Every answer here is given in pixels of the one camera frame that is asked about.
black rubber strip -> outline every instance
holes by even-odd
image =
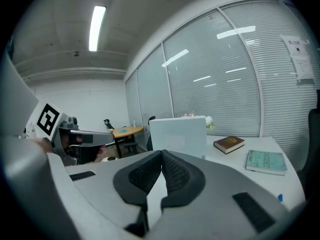
[[[275,223],[275,220],[247,192],[232,196],[244,212],[257,233],[260,233]]]
[[[71,174],[69,175],[72,181],[78,181],[78,180],[82,180],[88,177],[91,177],[93,175],[96,175],[93,171],[89,170],[89,171],[85,171],[85,172],[81,172],[81,173],[77,173],[77,174]]]

round wooden table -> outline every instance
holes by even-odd
[[[119,130],[121,129],[125,129],[126,131],[125,132],[119,132]],[[115,146],[116,146],[116,150],[119,154],[119,158],[121,158],[122,154],[121,154],[121,150],[120,150],[120,146],[119,146],[119,142],[118,140],[121,139],[121,138],[124,138],[124,137],[128,137],[128,136],[131,136],[131,140],[132,142],[135,142],[135,135],[134,134],[137,134],[137,133],[140,133],[144,130],[144,128],[142,126],[136,126],[136,127],[133,127],[133,126],[128,126],[128,127],[122,127],[122,128],[117,128],[117,129],[114,129],[112,134],[114,136],[114,143],[115,143]]]

white table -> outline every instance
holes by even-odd
[[[293,209],[295,206],[305,201],[305,194],[294,167],[272,137],[240,137],[245,140],[244,146],[229,154],[225,154],[214,147],[214,141],[223,138],[225,137],[211,135],[206,136],[206,160],[236,169],[269,191],[275,197],[282,194],[283,204],[288,210]],[[270,175],[246,170],[245,167],[249,150],[283,153],[287,167],[285,176]]]
[[[289,211],[305,201],[305,194],[295,169],[293,168],[285,153],[272,137],[241,137],[245,140],[244,146],[229,154],[225,154],[214,147],[214,141],[223,138],[225,137],[211,135],[206,136],[206,160],[220,163],[236,169],[258,185],[269,191],[276,198],[278,198],[278,195],[282,194],[282,203]],[[285,176],[270,175],[246,170],[245,166],[249,150],[283,153],[287,167]],[[166,180],[161,173],[151,192],[147,196],[147,215],[150,228],[152,228],[154,224],[157,223],[157,220],[161,217],[162,211],[160,208],[160,202],[162,198],[166,196]]]

book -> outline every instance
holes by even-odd
[[[223,139],[219,139],[213,143],[213,145],[217,149],[221,150],[225,154],[241,148],[244,144],[245,140],[236,136],[229,136]]]
[[[257,150],[249,150],[245,169],[259,173],[283,176],[288,170],[282,153]]]

black chair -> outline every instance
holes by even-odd
[[[109,129],[114,129],[114,127],[111,125],[109,119],[105,119],[103,121],[104,121],[104,124],[106,125],[106,127],[108,127]]]
[[[155,116],[151,116],[151,117],[149,118],[149,120],[148,120],[148,125],[150,125],[150,124],[149,124],[149,121],[154,120],[154,119],[156,119],[156,117],[155,117]],[[149,139],[148,139],[148,141],[147,141],[147,143],[146,143],[146,150],[148,150],[148,151],[154,150],[154,148],[153,148],[153,146],[152,146],[151,134],[150,134]]]
[[[297,172],[306,199],[309,199],[318,186],[320,166],[320,90],[316,90],[317,105],[308,115],[309,149],[305,165]]]

